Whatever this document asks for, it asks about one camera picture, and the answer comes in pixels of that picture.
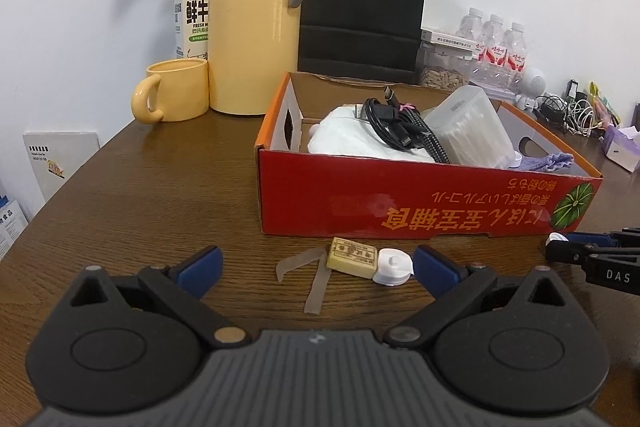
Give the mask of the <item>white booklet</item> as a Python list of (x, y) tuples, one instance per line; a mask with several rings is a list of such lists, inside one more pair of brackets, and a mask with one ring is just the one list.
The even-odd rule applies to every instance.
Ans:
[(23, 141), (45, 202), (100, 148), (96, 132), (25, 132)]

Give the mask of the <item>water bottle middle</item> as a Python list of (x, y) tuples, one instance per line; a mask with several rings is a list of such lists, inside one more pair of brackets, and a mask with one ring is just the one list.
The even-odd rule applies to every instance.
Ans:
[(506, 48), (503, 45), (503, 18), (491, 14), (488, 22), (484, 23), (480, 43), (482, 52), (478, 56), (478, 64), (473, 74), (474, 81), (484, 83), (498, 83), (502, 72)]

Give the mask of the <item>translucent tape strip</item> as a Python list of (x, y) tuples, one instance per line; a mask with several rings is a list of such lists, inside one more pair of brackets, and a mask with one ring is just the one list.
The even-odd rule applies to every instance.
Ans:
[(300, 254), (280, 260), (276, 265), (277, 281), (281, 283), (288, 274), (295, 271), (302, 271), (309, 281), (304, 313), (319, 315), (332, 274), (328, 267), (326, 247), (309, 248)]

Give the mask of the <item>water bottle right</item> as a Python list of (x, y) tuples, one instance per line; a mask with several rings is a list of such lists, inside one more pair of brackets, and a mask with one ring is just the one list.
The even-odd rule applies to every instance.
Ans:
[(523, 24), (513, 22), (502, 39), (502, 45), (506, 49), (502, 67), (506, 75), (506, 87), (509, 89), (522, 77), (525, 68), (528, 47), (524, 30)]

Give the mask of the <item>clear cotton swab box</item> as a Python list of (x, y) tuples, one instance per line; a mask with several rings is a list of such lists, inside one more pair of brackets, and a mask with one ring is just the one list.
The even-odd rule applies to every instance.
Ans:
[(506, 169), (514, 163), (509, 135), (480, 87), (462, 86), (421, 116), (451, 164)]

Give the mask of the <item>purple tissue box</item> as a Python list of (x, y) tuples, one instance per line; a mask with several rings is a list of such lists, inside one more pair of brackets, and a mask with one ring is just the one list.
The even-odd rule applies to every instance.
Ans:
[(640, 132), (634, 127), (620, 128), (610, 124), (602, 141), (604, 155), (626, 171), (634, 173), (640, 166)]

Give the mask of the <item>water bottle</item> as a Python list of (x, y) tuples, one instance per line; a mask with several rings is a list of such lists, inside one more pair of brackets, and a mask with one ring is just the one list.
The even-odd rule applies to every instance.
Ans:
[(456, 35), (474, 42), (472, 57), (474, 60), (479, 60), (484, 52), (483, 12), (479, 9), (469, 8), (468, 14), (462, 17)]
[(488, 22), (484, 23), (480, 43), (482, 52), (478, 56), (478, 64), (473, 74), (474, 81), (484, 83), (498, 83), (502, 72), (506, 48), (503, 45), (503, 18), (491, 14)]
[(502, 39), (502, 45), (506, 49), (502, 67), (506, 75), (506, 87), (509, 89), (522, 77), (525, 68), (528, 47), (524, 30), (523, 24), (513, 22)]

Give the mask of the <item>yellow mug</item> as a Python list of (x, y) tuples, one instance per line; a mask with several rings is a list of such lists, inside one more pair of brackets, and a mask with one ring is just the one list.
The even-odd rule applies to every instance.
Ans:
[(130, 101), (134, 119), (142, 124), (180, 122), (209, 109), (208, 65), (202, 58), (177, 58), (149, 66)]

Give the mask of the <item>black paper bag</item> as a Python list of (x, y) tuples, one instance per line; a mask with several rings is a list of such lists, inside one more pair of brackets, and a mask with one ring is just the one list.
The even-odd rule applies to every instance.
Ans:
[(304, 0), (298, 69), (413, 83), (424, 0)]

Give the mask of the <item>purple woven cloth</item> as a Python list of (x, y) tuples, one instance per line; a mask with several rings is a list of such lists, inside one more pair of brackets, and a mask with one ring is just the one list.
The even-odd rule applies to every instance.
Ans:
[(567, 153), (549, 154), (544, 157), (523, 156), (518, 170), (531, 172), (555, 172), (574, 164), (574, 156)]

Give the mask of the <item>beige soap bar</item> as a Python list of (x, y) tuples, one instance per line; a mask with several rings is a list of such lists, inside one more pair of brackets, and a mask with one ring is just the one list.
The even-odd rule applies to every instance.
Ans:
[(334, 237), (326, 266), (333, 271), (371, 280), (378, 271), (378, 250), (350, 239)]

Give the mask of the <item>white robot toy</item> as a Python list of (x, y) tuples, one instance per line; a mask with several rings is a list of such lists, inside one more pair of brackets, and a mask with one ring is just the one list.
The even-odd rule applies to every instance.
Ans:
[(515, 106), (523, 112), (533, 113), (538, 106), (538, 98), (546, 91), (546, 86), (544, 73), (526, 66), (514, 81)]

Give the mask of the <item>white cloth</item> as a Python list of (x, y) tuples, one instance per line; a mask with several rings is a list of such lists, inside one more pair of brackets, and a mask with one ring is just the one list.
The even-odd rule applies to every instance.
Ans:
[(373, 130), (369, 121), (356, 116), (360, 104), (334, 108), (309, 131), (309, 154), (378, 158), (396, 161), (434, 162), (423, 148), (394, 150)]

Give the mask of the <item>white round puck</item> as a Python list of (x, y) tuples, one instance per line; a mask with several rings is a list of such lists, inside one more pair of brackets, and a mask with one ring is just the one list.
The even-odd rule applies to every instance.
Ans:
[(561, 233), (552, 232), (546, 239), (546, 245), (551, 242), (568, 242), (568, 238)]

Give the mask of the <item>water bottle left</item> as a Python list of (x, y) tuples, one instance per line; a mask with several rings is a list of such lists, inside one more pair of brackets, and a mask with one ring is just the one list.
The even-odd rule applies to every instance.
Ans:
[(479, 60), (484, 52), (483, 12), (479, 9), (469, 8), (468, 14), (462, 17), (456, 35), (474, 42), (472, 57), (474, 60)]

